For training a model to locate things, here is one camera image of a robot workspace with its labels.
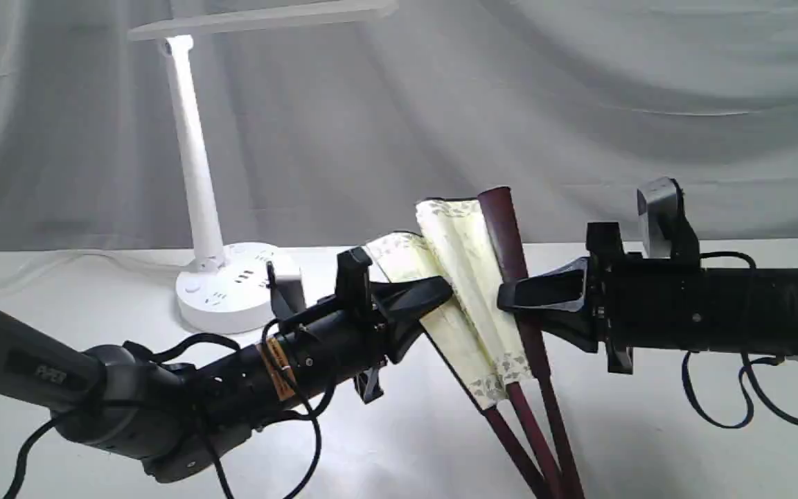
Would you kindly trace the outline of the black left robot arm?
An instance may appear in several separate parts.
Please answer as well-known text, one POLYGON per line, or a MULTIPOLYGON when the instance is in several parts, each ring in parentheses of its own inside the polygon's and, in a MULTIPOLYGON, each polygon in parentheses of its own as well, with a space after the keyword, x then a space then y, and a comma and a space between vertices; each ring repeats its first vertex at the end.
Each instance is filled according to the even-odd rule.
POLYGON ((255 430, 308 422, 319 464, 319 417, 339 383, 364 403, 380 398, 379 370, 399 363, 424 332, 423 319, 452 298, 441 276, 377 282, 363 247, 337 256, 335 291, 306 306, 300 274, 285 260, 260 272, 274 317, 257 343, 197 333, 161 353, 141 344, 77 351, 0 310, 0 395, 38 405, 50 419, 20 446, 9 490, 15 498, 32 447, 49 430, 70 442, 139 461, 159 483, 212 466, 232 493, 222 457, 255 430))

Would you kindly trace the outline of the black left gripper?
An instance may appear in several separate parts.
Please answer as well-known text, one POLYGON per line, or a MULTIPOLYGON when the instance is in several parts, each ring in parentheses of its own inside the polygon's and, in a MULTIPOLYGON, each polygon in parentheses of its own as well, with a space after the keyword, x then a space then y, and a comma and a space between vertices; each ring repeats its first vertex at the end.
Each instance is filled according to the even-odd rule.
POLYGON ((424 334, 422 320, 453 298, 441 276, 379 282, 370 276, 373 258, 364 247, 337 256, 335 290, 306 315, 306 332, 294 338, 297 385, 308 399, 348 381, 364 404, 384 391, 380 370, 398 364, 424 334))

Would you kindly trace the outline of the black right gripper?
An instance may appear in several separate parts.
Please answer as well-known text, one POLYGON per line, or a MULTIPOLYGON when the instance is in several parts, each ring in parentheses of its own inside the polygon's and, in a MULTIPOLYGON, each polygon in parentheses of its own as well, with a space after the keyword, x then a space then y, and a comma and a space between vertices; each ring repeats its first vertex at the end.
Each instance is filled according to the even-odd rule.
POLYGON ((598 353, 604 345, 608 372, 632 375, 629 329, 637 294, 632 271, 644 255, 627 252, 614 222, 590 222, 585 247, 587 258, 504 282, 498 288, 497 307, 583 353, 598 353))

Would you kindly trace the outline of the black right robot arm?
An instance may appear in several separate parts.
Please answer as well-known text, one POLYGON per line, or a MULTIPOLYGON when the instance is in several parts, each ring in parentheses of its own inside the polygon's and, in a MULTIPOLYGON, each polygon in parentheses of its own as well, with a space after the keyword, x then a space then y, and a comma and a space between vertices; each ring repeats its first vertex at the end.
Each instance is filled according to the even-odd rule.
POLYGON ((798 268, 704 268, 625 252, 617 223, 589 223, 587 256, 499 288, 497 306, 630 375, 636 348, 798 356, 798 268))

